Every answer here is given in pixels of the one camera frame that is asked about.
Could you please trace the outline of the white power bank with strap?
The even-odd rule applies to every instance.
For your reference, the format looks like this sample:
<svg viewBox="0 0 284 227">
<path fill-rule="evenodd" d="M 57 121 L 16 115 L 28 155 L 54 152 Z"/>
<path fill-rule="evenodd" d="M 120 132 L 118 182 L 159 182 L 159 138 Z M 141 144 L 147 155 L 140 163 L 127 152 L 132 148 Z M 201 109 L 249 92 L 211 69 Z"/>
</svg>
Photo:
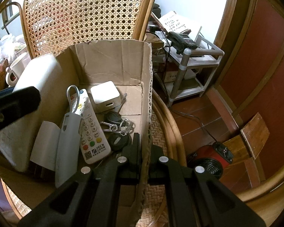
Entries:
<svg viewBox="0 0 284 227">
<path fill-rule="evenodd" d="M 74 89 L 77 99 L 72 104 L 70 89 Z M 66 90 L 69 102 L 69 112 L 65 114 L 58 140 L 58 148 L 55 165 L 55 187 L 60 187 L 77 172 L 78 153 L 80 144 L 79 128 L 82 116 L 76 111 L 79 106 L 80 92 L 75 85 L 70 85 Z"/>
</svg>

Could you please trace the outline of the white remote control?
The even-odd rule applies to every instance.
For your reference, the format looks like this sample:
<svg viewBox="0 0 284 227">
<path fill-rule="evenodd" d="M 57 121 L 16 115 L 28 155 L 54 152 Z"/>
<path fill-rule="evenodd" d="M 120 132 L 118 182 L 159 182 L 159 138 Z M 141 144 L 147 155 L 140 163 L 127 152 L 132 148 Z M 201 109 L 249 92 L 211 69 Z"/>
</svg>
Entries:
<svg viewBox="0 0 284 227">
<path fill-rule="evenodd" d="M 49 91 L 54 87 L 56 74 L 61 66 L 53 54 L 45 54 L 30 61 L 15 85 L 13 93 L 26 87 L 35 87 L 41 96 L 36 110 L 8 125 L 0 132 L 0 151 L 18 172 L 26 171 L 29 165 L 33 137 L 40 125 L 41 108 Z"/>
</svg>

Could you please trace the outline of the white remote coloured buttons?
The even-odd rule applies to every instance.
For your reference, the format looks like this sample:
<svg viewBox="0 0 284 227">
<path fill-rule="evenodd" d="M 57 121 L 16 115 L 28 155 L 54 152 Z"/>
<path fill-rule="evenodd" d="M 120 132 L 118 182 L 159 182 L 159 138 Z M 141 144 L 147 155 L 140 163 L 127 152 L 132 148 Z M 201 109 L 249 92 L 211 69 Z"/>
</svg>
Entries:
<svg viewBox="0 0 284 227">
<path fill-rule="evenodd" d="M 96 117 L 86 89 L 73 94 L 70 100 L 72 111 L 82 118 L 79 130 L 82 156 L 87 164 L 94 164 L 110 155 L 111 147 Z"/>
</svg>

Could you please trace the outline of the white wall charger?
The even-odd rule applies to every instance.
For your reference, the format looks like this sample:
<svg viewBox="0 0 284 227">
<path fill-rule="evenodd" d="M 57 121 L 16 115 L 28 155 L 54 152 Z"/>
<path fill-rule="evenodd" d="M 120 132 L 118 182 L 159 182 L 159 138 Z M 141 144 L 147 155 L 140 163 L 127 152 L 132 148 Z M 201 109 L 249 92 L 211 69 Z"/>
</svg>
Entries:
<svg viewBox="0 0 284 227">
<path fill-rule="evenodd" d="M 36 136 L 30 161 L 55 171 L 60 128 L 53 122 L 43 121 Z"/>
</svg>

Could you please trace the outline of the black keys with carabiner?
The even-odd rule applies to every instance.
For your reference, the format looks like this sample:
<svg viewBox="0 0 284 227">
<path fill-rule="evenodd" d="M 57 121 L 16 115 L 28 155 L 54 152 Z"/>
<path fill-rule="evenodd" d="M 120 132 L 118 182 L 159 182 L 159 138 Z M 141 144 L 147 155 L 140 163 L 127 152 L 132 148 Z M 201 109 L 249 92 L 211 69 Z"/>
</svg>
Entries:
<svg viewBox="0 0 284 227">
<path fill-rule="evenodd" d="M 121 104 L 118 106 L 117 111 L 108 111 L 104 115 L 104 121 L 101 121 L 102 126 L 107 126 L 103 129 L 104 132 L 109 132 L 111 135 L 108 137 L 108 143 L 111 150 L 115 153 L 120 153 L 123 148 L 132 143 L 131 131 L 134 123 L 128 118 L 122 117 L 120 110 L 125 104 L 127 99 L 127 93 L 122 97 Z"/>
</svg>

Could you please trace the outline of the white cube charger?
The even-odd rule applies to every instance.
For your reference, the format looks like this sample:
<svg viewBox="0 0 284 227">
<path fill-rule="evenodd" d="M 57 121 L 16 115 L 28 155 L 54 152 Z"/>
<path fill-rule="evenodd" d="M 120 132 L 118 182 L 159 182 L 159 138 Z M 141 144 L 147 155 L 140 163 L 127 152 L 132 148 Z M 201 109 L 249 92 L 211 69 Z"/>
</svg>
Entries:
<svg viewBox="0 0 284 227">
<path fill-rule="evenodd" d="M 98 85 L 89 86 L 92 106 L 95 113 L 102 113 L 121 104 L 121 94 L 116 85 L 110 80 Z"/>
</svg>

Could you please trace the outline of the brown cardboard box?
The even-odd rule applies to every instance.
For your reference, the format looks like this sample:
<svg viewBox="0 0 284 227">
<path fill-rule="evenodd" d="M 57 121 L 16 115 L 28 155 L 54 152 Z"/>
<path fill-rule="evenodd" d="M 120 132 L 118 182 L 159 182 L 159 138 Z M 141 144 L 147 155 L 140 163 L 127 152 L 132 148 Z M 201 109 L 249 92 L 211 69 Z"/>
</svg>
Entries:
<svg viewBox="0 0 284 227">
<path fill-rule="evenodd" d="M 41 108 L 41 123 L 33 137 L 34 145 L 43 121 L 55 123 L 61 131 L 64 116 L 70 108 L 66 96 L 66 90 L 70 85 L 75 85 L 79 90 L 86 89 L 90 101 L 92 97 L 88 87 L 110 80 L 120 93 L 127 92 L 126 104 L 122 112 L 125 118 L 134 122 L 131 133 L 140 134 L 140 180 L 135 186 L 120 187 L 115 226 L 135 226 L 143 210 L 152 144 L 151 55 L 151 46 L 137 40 L 94 40 L 72 45 L 61 54 L 54 55 L 61 66 L 61 73 L 55 75 L 54 87 L 48 92 L 49 97 L 45 98 L 45 104 Z M 87 164 L 79 144 L 77 171 L 89 166 L 100 172 L 112 159 L 115 158 L 112 157 L 111 150 L 111 154 L 104 159 L 91 165 Z M 18 172 L 1 151 L 0 177 L 30 208 L 30 211 L 57 189 L 55 171 L 43 168 L 29 159 L 26 171 Z"/>
</svg>

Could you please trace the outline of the cream ceramic mug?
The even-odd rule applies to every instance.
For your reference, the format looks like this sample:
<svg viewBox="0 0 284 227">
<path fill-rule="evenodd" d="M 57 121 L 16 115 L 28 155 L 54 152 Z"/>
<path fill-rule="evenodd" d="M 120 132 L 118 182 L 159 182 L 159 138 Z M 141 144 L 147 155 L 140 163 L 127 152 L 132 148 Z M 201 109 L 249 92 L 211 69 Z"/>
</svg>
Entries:
<svg viewBox="0 0 284 227">
<path fill-rule="evenodd" d="M 13 87 L 18 82 L 20 76 L 30 61 L 30 55 L 27 52 L 24 52 L 20 54 L 9 67 L 6 68 L 5 80 L 9 87 Z"/>
</svg>

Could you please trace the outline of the red black fan heater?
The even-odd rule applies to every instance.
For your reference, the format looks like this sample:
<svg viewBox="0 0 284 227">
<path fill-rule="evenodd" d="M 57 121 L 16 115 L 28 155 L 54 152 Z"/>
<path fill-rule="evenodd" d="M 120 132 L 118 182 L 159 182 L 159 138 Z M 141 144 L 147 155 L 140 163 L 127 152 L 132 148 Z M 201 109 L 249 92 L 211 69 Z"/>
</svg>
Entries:
<svg viewBox="0 0 284 227">
<path fill-rule="evenodd" d="M 187 167 L 202 166 L 208 173 L 220 179 L 224 169 L 233 162 L 232 152 L 221 142 L 205 145 L 187 155 Z"/>
</svg>

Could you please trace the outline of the clear plastic bag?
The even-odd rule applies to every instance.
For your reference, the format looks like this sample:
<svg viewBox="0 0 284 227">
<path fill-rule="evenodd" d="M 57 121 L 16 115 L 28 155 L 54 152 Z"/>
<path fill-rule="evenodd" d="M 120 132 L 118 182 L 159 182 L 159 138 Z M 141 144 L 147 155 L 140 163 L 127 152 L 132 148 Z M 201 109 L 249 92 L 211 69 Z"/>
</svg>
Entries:
<svg viewBox="0 0 284 227">
<path fill-rule="evenodd" d="M 3 59 L 7 59 L 11 63 L 16 59 L 16 54 L 26 46 L 23 34 L 18 36 L 5 35 L 0 40 L 0 63 Z"/>
</svg>

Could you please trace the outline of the small wooden stool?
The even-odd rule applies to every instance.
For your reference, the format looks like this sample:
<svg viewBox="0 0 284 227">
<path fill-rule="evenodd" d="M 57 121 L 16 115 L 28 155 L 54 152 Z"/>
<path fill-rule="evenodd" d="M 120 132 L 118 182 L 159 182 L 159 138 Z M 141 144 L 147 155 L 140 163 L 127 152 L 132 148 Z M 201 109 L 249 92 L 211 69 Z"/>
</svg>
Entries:
<svg viewBox="0 0 284 227">
<path fill-rule="evenodd" d="M 232 165 L 250 158 L 257 159 L 269 135 L 264 119 L 257 112 L 238 135 L 223 143 L 233 155 Z"/>
</svg>

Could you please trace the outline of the grey metal side shelf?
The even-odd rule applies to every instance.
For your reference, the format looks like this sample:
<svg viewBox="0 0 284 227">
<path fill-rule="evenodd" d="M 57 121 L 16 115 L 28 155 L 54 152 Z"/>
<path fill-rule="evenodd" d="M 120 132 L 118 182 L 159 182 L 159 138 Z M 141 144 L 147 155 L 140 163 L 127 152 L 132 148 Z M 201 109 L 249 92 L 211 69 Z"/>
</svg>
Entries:
<svg viewBox="0 0 284 227">
<path fill-rule="evenodd" d="M 195 42 L 198 45 L 196 49 L 185 49 L 180 55 L 176 53 L 174 47 L 163 47 L 168 58 L 177 66 L 175 77 L 171 82 L 164 82 L 158 71 L 154 71 L 168 98 L 168 107 L 171 107 L 176 100 L 197 94 L 202 96 L 224 56 L 223 50 L 205 39 L 201 33 L 196 36 Z M 196 77 L 203 69 L 210 70 L 204 84 Z"/>
</svg>

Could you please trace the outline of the black desk telephone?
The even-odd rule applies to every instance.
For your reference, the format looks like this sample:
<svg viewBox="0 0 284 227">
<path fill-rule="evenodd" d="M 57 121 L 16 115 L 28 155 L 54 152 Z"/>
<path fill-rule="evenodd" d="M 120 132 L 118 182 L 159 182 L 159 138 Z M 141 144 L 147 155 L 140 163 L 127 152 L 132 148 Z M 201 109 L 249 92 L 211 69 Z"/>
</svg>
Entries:
<svg viewBox="0 0 284 227">
<path fill-rule="evenodd" d="M 169 32 L 167 38 L 176 50 L 176 54 L 183 54 L 185 49 L 195 50 L 198 45 L 185 33 Z"/>
</svg>

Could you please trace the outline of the handwritten paper notebook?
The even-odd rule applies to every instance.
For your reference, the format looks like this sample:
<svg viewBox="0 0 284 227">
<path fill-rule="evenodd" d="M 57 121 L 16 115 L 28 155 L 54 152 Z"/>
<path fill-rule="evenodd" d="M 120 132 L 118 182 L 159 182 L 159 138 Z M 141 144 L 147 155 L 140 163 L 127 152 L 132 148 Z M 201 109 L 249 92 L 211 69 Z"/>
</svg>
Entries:
<svg viewBox="0 0 284 227">
<path fill-rule="evenodd" d="M 158 19 L 167 32 L 185 33 L 191 32 L 184 18 L 175 11 L 169 11 Z"/>
</svg>

